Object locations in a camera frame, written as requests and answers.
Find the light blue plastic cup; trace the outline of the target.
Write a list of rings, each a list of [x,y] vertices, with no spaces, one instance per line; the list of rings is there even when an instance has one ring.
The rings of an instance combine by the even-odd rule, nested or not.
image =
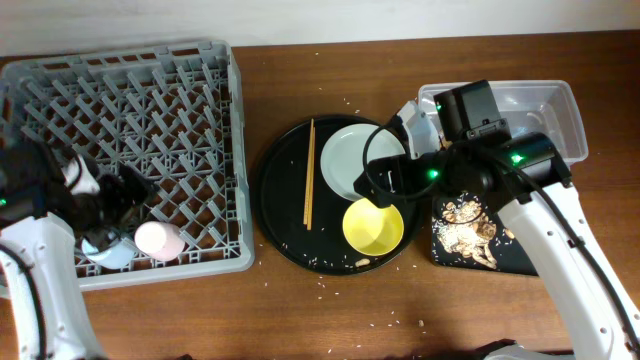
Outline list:
[[[87,237],[81,242],[82,254],[93,263],[111,270],[117,270],[129,265],[137,254],[137,247],[130,234],[109,232],[109,244],[105,250],[92,245]]]

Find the yellow plastic bowl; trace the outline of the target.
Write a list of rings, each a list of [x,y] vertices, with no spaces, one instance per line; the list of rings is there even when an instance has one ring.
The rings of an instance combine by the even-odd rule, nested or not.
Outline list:
[[[394,206],[379,208],[362,198],[352,203],[342,220],[347,243],[361,254],[377,257],[390,253],[404,237],[404,219]]]

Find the grey round plate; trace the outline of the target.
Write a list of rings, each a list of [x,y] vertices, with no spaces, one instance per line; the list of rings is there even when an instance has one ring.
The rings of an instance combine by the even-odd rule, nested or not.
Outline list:
[[[334,133],[325,143],[321,153],[321,173],[330,189],[348,201],[361,198],[354,182],[363,173],[362,155],[369,136],[377,129],[371,124],[346,126]],[[389,131],[378,133],[368,149],[368,159],[374,160],[402,155],[401,142]]]

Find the pink plastic cup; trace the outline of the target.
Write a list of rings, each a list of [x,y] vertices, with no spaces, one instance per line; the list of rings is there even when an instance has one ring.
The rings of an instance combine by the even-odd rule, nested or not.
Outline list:
[[[186,245],[177,226],[157,221],[140,225],[134,234],[134,241],[140,251],[159,261],[177,258]]]

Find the wooden chopstick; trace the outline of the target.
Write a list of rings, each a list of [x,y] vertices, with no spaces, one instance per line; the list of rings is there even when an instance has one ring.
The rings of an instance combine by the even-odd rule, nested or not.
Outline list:
[[[310,121],[310,131],[309,131],[309,144],[308,144],[308,155],[307,155],[307,168],[306,168],[306,180],[305,180],[305,194],[304,194],[304,211],[303,211],[303,225],[306,227],[308,223],[308,203],[309,203],[309,188],[310,181],[312,178],[312,153],[313,153],[313,139],[314,139],[314,119],[312,118]]]
[[[306,229],[311,231],[312,229],[312,215],[313,215],[313,190],[314,190],[314,174],[315,174],[315,143],[316,143],[316,134],[315,127],[312,129],[311,134],[311,149],[310,149],[310,157],[309,157],[309,187],[308,187],[308,204],[307,204],[307,222]]]

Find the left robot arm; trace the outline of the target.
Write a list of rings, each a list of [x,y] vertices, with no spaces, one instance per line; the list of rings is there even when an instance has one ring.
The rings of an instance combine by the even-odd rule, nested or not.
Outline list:
[[[75,269],[78,239],[122,226],[159,188],[81,155],[61,165],[43,142],[1,151],[1,270],[22,359],[103,359]]]

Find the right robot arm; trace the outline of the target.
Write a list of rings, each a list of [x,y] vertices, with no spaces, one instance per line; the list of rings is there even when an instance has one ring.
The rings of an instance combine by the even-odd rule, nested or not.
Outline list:
[[[569,332],[575,359],[636,359],[639,310],[591,231],[572,174],[540,132],[513,137],[487,80],[440,92],[445,144],[420,130],[406,104],[380,131],[396,130],[403,154],[371,160],[354,187],[379,208],[475,193],[514,233]]]

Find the grey plastic dishwasher rack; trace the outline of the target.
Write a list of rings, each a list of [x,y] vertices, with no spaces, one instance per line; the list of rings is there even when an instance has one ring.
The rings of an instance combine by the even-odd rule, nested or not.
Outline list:
[[[240,272],[254,262],[241,75],[223,41],[14,61],[1,69],[1,139],[42,141],[62,163],[135,169],[158,185],[129,221],[177,226],[162,262],[137,253],[110,270],[82,253],[82,290]]]

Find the black rectangular waste tray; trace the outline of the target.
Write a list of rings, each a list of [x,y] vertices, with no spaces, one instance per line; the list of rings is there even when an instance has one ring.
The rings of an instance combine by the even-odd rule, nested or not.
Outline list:
[[[488,206],[485,204],[483,199],[480,196],[471,194],[471,193],[463,193],[457,197],[447,197],[447,198],[439,197],[434,199],[432,202],[432,217],[436,213],[440,213],[439,208],[442,205],[444,205],[446,202],[449,202],[449,201],[458,202],[461,200],[471,200],[472,198],[475,198],[476,200],[478,200],[485,207],[485,209],[488,211],[488,214],[492,220],[497,220],[499,225],[503,225],[500,219],[498,218],[498,216],[489,210]],[[527,257],[521,245],[518,243],[516,237],[512,245],[500,245],[496,249],[493,249],[493,254],[498,259],[497,270],[481,269],[479,265],[445,264],[445,261],[452,260],[453,256],[445,254],[440,246],[435,245],[435,235],[432,232],[431,259],[433,263],[436,265],[480,270],[480,271],[503,272],[503,273],[510,273],[510,274],[526,275],[526,276],[535,276],[537,274],[534,266],[532,265],[531,261]]]

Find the clear plastic waste bin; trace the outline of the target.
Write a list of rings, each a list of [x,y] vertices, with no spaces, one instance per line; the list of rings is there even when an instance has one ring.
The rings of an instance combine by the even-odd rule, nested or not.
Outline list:
[[[445,143],[434,96],[461,87],[461,82],[427,84],[420,88],[417,102],[427,133],[412,145],[411,156],[434,153]],[[515,139],[529,133],[549,138],[566,165],[585,160],[588,146],[580,111],[568,83],[561,80],[492,81],[490,87],[501,117]]]

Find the peanut on round tray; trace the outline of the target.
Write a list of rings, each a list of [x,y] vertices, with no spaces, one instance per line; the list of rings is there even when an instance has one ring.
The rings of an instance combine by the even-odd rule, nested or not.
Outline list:
[[[363,266],[367,266],[367,265],[369,265],[369,264],[370,264],[370,260],[369,260],[368,258],[363,258],[363,259],[361,259],[361,260],[358,260],[358,261],[355,263],[355,266],[356,266],[356,267],[363,267]]]

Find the brown food scraps pile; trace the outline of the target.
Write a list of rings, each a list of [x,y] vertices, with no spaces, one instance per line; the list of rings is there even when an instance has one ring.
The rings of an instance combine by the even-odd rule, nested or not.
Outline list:
[[[498,259],[493,249],[512,245],[515,235],[497,220],[492,220],[485,207],[475,198],[449,201],[432,217],[435,245],[445,254],[450,265],[479,265],[481,269],[497,270]]]

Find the round black serving tray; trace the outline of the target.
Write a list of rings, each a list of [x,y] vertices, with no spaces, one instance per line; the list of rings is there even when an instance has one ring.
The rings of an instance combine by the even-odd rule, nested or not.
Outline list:
[[[308,118],[277,138],[255,168],[251,209],[266,239],[291,262],[323,275],[346,276],[371,271],[393,260],[412,242],[424,224],[424,212],[416,203],[397,206],[404,221],[404,236],[390,253],[366,256],[344,237],[342,221],[351,202],[330,189],[320,161],[315,161],[312,228],[303,224],[310,127],[317,131],[316,152],[331,135],[348,125],[369,124],[356,115],[322,115]]]

